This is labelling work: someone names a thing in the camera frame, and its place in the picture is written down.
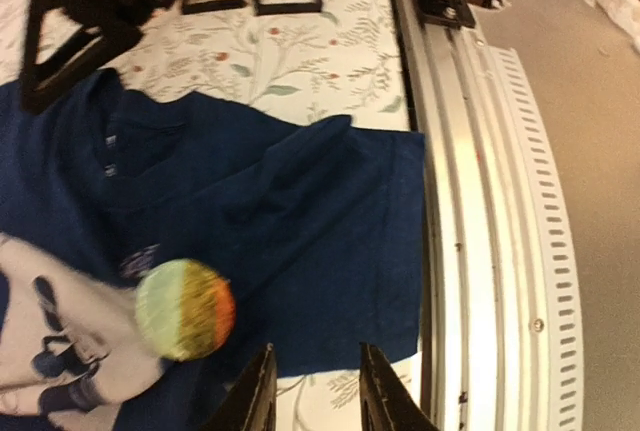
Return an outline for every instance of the hole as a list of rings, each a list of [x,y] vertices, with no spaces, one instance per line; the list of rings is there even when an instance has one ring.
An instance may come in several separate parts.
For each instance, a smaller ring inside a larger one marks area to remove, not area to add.
[[[563,420],[563,421],[560,421],[560,427],[562,428],[562,427],[566,426],[567,424],[571,424],[571,423],[573,423],[575,420],[576,420],[576,418],[573,418],[573,417],[572,417],[572,418],[569,418],[569,419],[565,419],[565,420]]]
[[[573,411],[576,409],[575,404],[570,404],[569,406],[565,406],[564,408],[560,408],[560,414],[568,413],[569,411]]]

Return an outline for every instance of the round object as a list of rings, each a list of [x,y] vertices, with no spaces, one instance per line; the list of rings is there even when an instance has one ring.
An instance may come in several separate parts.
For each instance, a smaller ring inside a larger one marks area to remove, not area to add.
[[[139,284],[136,321],[161,356],[197,359],[224,344],[235,323],[235,302],[213,269],[177,259],[152,269]]]

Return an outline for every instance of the floor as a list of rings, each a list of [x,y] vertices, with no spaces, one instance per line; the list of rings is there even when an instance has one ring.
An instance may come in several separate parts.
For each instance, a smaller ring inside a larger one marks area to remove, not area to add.
[[[583,0],[509,0],[480,22],[515,48],[571,220],[584,320],[584,430],[640,423],[640,55]]]

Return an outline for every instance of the ball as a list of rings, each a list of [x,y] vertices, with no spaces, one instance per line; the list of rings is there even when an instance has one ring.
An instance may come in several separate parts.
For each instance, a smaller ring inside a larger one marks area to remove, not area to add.
[[[229,283],[197,261],[153,268],[136,290],[136,321],[145,341],[175,361],[197,359],[224,344],[235,323]]]

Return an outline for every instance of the green and orange ball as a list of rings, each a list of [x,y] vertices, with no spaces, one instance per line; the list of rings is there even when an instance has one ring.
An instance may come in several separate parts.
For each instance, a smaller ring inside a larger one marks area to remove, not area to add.
[[[156,353],[175,361],[198,359],[222,346],[235,323],[229,283],[189,259],[152,269],[136,291],[136,321]]]

